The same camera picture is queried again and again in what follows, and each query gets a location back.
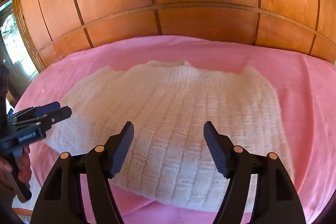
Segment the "white knitted sweater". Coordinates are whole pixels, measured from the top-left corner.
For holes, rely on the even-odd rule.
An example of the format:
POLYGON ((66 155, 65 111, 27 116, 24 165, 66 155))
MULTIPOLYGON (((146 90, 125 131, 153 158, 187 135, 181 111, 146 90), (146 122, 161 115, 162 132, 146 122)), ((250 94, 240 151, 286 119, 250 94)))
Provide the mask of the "white knitted sweater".
POLYGON ((150 61, 127 71, 104 67, 62 99, 72 115, 47 133, 57 152, 87 153, 126 122, 134 138, 112 182, 167 205, 216 212, 228 186, 203 136, 206 122, 256 155, 275 152, 288 174, 293 164, 276 89, 253 67, 208 71, 185 61, 150 61))

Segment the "window with wooden frame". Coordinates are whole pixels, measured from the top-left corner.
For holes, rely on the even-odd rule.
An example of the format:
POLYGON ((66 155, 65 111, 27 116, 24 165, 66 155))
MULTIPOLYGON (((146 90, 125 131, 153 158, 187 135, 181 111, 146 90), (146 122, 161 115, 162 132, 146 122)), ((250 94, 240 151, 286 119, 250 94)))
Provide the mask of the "window with wooden frame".
POLYGON ((1 5, 1 63, 9 69, 9 91, 18 100, 39 72, 19 32, 12 0, 1 5))

